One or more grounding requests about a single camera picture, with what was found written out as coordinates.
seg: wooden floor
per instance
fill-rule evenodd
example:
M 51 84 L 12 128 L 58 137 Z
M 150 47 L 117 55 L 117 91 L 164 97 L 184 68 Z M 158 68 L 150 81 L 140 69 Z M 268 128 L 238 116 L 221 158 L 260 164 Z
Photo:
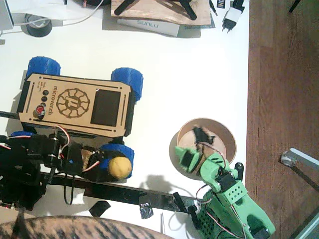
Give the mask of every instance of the wooden floor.
M 246 185 L 275 239 L 319 211 L 319 172 L 278 162 L 290 147 L 319 159 L 319 1 L 292 3 L 250 0 Z

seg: white label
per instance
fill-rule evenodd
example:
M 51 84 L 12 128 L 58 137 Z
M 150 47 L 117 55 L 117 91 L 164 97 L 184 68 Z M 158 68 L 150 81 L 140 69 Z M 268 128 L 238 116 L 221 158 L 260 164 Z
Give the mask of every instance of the white label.
M 171 36 L 177 36 L 179 30 L 178 24 L 163 21 L 118 19 L 118 24 L 133 26 L 136 28 L 159 32 Z

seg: black screen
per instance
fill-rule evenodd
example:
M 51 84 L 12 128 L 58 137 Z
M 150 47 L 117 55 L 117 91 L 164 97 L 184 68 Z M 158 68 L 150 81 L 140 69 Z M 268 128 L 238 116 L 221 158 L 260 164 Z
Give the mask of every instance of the black screen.
M 121 92 L 96 90 L 91 123 L 116 126 Z

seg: power adapter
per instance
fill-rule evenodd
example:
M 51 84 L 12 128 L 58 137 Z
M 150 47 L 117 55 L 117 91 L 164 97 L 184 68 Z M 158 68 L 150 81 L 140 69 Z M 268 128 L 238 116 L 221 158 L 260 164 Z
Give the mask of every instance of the power adapter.
M 244 11 L 243 2 L 244 0 L 235 0 L 233 6 L 226 12 L 222 27 L 223 30 L 228 29 L 227 33 L 236 26 L 241 13 Z

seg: black stand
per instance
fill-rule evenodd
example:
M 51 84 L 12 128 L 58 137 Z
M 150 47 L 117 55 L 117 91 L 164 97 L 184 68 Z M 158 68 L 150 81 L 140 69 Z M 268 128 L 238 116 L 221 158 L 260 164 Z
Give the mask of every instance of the black stand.
M 117 9 L 115 9 L 114 14 L 116 16 L 119 16 L 124 10 L 134 3 L 136 0 L 124 0 Z M 193 11 L 193 9 L 190 6 L 190 1 L 191 0 L 179 0 L 180 4 L 183 6 L 183 8 L 186 10 L 187 14 L 189 15 L 189 18 L 192 20 L 195 20 L 197 18 L 196 13 Z
M 289 9 L 289 12 L 293 12 L 293 10 L 297 7 L 297 5 L 300 3 L 301 0 L 295 0 L 294 4 L 292 7 Z

